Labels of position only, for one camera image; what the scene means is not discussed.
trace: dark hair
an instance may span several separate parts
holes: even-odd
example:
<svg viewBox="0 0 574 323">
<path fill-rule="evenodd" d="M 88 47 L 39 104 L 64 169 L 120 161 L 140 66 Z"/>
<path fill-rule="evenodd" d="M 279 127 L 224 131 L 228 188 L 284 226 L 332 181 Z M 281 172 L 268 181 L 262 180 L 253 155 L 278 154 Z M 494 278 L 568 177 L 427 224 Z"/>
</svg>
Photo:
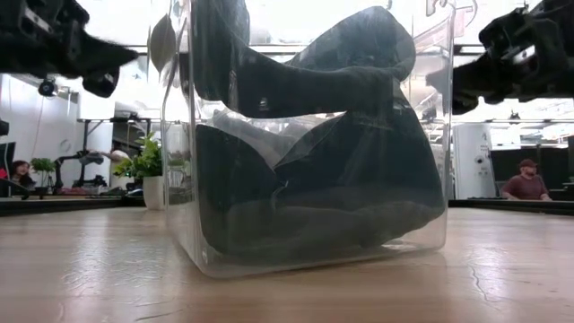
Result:
<svg viewBox="0 0 574 323">
<path fill-rule="evenodd" d="M 14 161 L 12 163 L 12 169 L 10 170 L 10 177 L 14 176 L 14 174 L 16 173 L 16 171 L 18 170 L 18 167 L 22 166 L 22 165 L 26 165 L 28 167 L 30 167 L 30 163 L 27 161 Z M 19 184 L 24 186 L 25 188 L 27 188 L 28 186 L 34 185 L 34 180 L 30 177 L 29 173 L 26 173 L 25 175 L 21 175 L 20 179 L 18 179 Z"/>
</svg>

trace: white pot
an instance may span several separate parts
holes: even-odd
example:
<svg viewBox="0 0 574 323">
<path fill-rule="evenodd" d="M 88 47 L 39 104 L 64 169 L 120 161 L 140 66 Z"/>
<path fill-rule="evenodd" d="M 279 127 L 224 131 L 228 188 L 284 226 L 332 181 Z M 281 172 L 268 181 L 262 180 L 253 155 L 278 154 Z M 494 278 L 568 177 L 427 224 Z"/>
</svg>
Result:
<svg viewBox="0 0 574 323">
<path fill-rule="evenodd" d="M 163 195 L 163 176 L 143 178 L 143 201 L 148 210 L 165 209 Z"/>
</svg>

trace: man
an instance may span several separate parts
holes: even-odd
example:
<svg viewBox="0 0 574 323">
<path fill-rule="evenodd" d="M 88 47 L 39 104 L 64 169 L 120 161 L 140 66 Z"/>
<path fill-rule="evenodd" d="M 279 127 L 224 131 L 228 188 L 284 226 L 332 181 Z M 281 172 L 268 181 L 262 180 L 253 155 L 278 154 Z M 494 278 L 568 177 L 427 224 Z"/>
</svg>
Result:
<svg viewBox="0 0 574 323">
<path fill-rule="evenodd" d="M 99 152 L 102 156 L 108 157 L 110 161 L 110 175 L 109 175 L 109 188 L 122 188 L 126 189 L 126 184 L 132 183 L 133 179 L 129 177 L 119 177 L 114 175 L 114 170 L 124 159 L 129 159 L 129 155 L 121 150 L 121 145 L 117 142 L 112 143 L 112 148 L 109 153 Z"/>
<path fill-rule="evenodd" d="M 502 196 L 509 200 L 552 201 L 542 178 L 536 175 L 536 163 L 526 159 L 520 162 L 520 175 L 509 180 L 502 188 Z"/>
</svg>

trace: potted plant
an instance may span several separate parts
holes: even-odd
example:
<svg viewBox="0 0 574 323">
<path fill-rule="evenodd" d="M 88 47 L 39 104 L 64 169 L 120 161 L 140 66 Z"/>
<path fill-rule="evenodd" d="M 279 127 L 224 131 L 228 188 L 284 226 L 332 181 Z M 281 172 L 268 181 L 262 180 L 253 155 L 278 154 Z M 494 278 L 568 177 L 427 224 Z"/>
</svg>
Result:
<svg viewBox="0 0 574 323">
<path fill-rule="evenodd" d="M 49 158 L 32 158 L 30 165 L 34 169 L 34 173 L 40 176 L 40 186 L 35 187 L 35 191 L 44 196 L 48 193 L 50 174 L 56 170 L 56 165 Z"/>
<path fill-rule="evenodd" d="M 133 177 L 143 181 L 143 200 L 149 210 L 163 210 L 163 165 L 161 142 L 153 139 L 153 132 L 136 142 L 143 147 L 142 152 L 132 159 L 124 159 L 114 169 L 114 175 Z"/>
</svg>

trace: transparent container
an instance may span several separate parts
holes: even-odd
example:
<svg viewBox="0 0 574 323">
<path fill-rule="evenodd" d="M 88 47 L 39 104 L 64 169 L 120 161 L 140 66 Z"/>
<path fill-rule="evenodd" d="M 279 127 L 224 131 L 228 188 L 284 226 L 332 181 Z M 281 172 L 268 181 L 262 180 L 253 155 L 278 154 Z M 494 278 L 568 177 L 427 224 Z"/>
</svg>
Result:
<svg viewBox="0 0 574 323">
<path fill-rule="evenodd" d="M 426 76 L 447 71 L 450 85 L 454 11 L 432 0 L 170 5 L 152 28 L 173 39 L 155 44 L 172 57 L 161 70 L 168 226 L 206 275 L 444 245 L 449 102 Z"/>
</svg>

